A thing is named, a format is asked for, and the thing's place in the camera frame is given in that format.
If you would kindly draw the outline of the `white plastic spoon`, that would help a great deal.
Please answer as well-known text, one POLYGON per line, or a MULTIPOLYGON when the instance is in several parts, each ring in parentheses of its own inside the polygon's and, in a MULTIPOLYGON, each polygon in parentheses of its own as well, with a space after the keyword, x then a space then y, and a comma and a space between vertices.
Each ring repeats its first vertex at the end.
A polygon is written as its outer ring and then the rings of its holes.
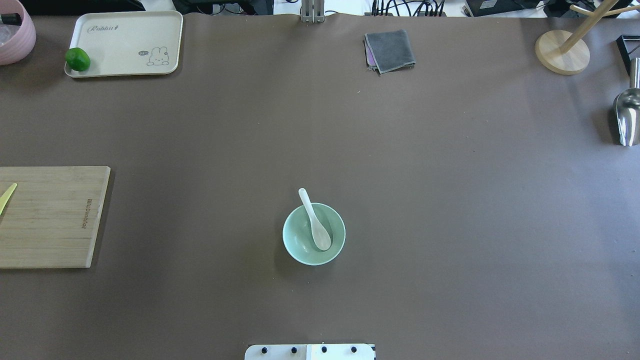
POLYGON ((306 189, 304 189, 304 187, 300 187, 298 189, 298 195, 301 199, 302 206, 306 211, 307 217, 309 218, 311 238, 313 239, 316 248, 320 251, 329 250, 332 244, 331 237, 323 224, 320 223, 306 189))

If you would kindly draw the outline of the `light green bowl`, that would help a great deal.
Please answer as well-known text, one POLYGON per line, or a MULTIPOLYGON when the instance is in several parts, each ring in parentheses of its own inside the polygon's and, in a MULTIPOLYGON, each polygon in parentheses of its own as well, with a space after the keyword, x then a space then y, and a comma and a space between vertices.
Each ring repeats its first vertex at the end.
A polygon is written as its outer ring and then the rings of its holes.
POLYGON ((318 220, 327 230, 331 246, 321 251, 313 240, 311 223, 304 206, 295 208, 283 224, 282 240, 289 255, 304 265, 324 265, 333 261, 346 243, 346 227, 342 216, 324 203, 313 202, 312 208, 318 220))

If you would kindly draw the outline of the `pink bowl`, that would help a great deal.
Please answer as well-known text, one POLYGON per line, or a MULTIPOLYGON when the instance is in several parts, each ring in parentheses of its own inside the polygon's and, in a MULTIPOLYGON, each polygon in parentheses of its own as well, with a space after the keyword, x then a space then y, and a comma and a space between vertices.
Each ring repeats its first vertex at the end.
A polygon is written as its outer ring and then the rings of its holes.
POLYGON ((18 0, 2 0, 0 2, 1 14, 19 14, 22 24, 15 34, 6 41, 1 41, 0 65, 6 66, 25 59, 35 47, 37 38, 34 21, 23 4, 18 0))

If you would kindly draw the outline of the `grey folded cloth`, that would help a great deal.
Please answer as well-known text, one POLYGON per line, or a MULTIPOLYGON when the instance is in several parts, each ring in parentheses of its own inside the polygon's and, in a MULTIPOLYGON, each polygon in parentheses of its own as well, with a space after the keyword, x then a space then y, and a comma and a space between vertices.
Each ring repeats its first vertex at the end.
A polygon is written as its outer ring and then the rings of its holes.
POLYGON ((366 33, 365 46, 366 66, 380 75, 413 68, 416 64, 410 39, 405 29, 366 33))

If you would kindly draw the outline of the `cream rabbit tray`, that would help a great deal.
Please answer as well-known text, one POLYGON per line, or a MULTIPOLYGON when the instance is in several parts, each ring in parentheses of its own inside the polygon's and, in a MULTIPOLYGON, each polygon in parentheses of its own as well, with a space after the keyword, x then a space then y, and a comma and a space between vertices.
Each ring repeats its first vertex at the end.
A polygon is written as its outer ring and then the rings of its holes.
POLYGON ((88 13, 75 21, 70 48, 87 53, 90 66, 71 78, 169 75, 178 68, 183 16, 176 10, 88 13))

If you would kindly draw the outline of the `green lime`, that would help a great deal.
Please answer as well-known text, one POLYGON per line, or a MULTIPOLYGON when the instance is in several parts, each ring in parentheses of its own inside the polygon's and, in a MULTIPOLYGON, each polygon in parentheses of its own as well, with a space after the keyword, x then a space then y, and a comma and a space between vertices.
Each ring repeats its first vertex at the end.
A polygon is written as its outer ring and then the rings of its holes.
POLYGON ((77 72, 89 70, 92 63, 87 52, 80 47, 69 48, 64 59, 69 68, 77 72))

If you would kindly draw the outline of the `bamboo cutting board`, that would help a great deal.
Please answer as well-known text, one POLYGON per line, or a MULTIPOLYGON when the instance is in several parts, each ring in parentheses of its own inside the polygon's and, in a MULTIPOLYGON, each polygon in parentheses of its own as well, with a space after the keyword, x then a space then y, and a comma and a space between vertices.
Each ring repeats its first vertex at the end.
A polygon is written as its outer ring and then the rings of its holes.
POLYGON ((17 187, 1 215, 1 268, 90 268, 110 175, 108 166, 3 166, 1 195, 17 187))

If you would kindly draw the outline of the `wooden mug tree stand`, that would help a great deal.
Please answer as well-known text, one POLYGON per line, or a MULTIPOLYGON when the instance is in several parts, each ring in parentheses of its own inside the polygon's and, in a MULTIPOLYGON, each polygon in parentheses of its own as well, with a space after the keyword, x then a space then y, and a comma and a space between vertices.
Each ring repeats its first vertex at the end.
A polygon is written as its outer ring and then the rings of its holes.
POLYGON ((640 6, 627 6, 612 10, 617 0, 604 0, 594 11, 571 5, 570 10, 586 16, 575 32, 567 30, 549 30, 535 41, 534 50, 537 59, 547 69, 558 75, 578 75, 590 62, 590 51, 582 38, 596 23, 606 16, 618 15, 640 6))

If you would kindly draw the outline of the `metal scoop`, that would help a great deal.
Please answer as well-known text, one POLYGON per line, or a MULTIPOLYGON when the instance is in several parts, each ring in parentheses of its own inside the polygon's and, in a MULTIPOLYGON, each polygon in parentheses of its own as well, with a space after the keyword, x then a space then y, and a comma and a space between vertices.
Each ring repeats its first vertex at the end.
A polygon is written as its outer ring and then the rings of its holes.
POLYGON ((640 59, 630 63, 630 87, 614 100, 615 118, 622 146, 632 147, 640 143, 640 59))

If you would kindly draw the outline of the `yellow plastic knife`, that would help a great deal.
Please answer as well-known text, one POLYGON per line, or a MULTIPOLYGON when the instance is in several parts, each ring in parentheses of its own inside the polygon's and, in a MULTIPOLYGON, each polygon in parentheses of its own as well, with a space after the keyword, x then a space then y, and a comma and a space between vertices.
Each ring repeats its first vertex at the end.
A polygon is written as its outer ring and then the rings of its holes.
POLYGON ((14 190, 18 187, 18 183, 12 183, 9 188, 0 196, 0 214, 2 215, 7 203, 9 202, 14 190))

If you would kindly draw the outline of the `black glass rack tray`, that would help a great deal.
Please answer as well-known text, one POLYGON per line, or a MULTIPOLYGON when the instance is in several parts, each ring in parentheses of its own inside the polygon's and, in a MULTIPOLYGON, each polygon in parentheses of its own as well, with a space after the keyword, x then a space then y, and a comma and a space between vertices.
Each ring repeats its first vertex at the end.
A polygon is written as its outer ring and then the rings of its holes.
POLYGON ((638 55, 634 55, 639 48, 640 35, 621 34, 615 40, 615 44, 618 48, 622 64, 626 70, 627 75, 631 75, 631 61, 638 58, 638 55))

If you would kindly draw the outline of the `aluminium frame post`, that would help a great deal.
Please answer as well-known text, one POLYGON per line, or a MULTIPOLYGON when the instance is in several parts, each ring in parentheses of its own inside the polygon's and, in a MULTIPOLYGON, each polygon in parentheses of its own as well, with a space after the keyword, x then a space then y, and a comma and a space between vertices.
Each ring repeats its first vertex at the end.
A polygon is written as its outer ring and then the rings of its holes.
POLYGON ((324 23, 325 22, 325 1, 324 0, 301 0, 300 10, 301 22, 303 23, 324 23))

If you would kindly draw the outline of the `white pole base plate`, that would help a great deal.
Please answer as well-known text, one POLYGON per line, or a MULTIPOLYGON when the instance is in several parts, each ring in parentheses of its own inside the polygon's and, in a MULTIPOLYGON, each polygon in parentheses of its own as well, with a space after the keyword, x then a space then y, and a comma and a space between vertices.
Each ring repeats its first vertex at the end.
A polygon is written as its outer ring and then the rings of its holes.
POLYGON ((245 360, 375 360, 374 344, 364 342, 309 344, 253 344, 245 360))

